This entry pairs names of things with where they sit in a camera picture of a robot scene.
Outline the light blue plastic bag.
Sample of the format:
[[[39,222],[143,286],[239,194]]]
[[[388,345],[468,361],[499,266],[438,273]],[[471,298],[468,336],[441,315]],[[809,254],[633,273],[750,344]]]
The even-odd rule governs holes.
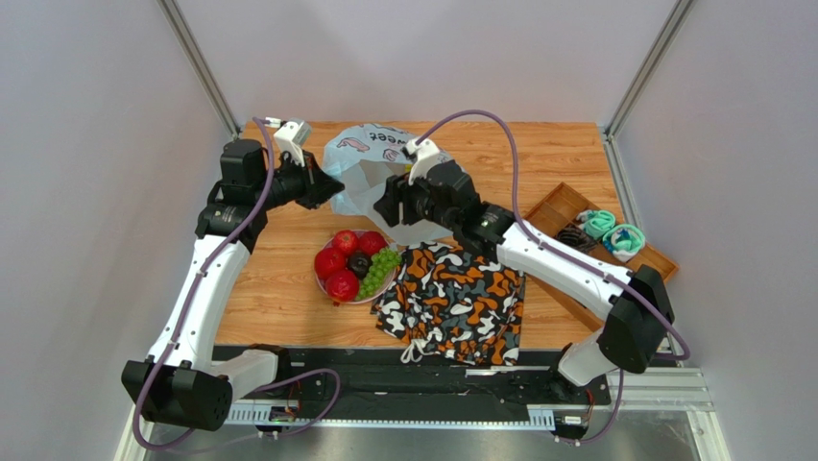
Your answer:
[[[451,231],[425,220],[391,228],[373,208],[385,192],[386,181],[411,169],[412,162],[401,149],[414,137],[397,127],[364,123],[342,130],[327,142],[322,169],[345,186],[330,199],[332,212],[365,217],[401,246],[449,238]]]

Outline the green grape bunch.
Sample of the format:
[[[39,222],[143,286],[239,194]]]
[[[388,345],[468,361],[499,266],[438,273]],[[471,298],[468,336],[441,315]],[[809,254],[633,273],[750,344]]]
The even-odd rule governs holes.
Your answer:
[[[365,300],[374,297],[387,283],[387,279],[401,262],[400,254],[390,248],[384,248],[371,258],[369,273],[360,281],[357,299]]]

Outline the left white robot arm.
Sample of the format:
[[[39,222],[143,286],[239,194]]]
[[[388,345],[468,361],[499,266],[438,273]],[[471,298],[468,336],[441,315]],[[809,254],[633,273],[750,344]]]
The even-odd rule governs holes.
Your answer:
[[[290,373],[289,353],[279,346],[252,345],[212,362],[229,296],[268,211],[290,203],[316,209],[344,189],[308,151],[281,151],[275,171],[269,162],[256,140],[224,146],[222,177],[199,213],[191,264],[169,320],[145,359],[128,361],[121,375],[138,422],[214,431],[235,401]]]

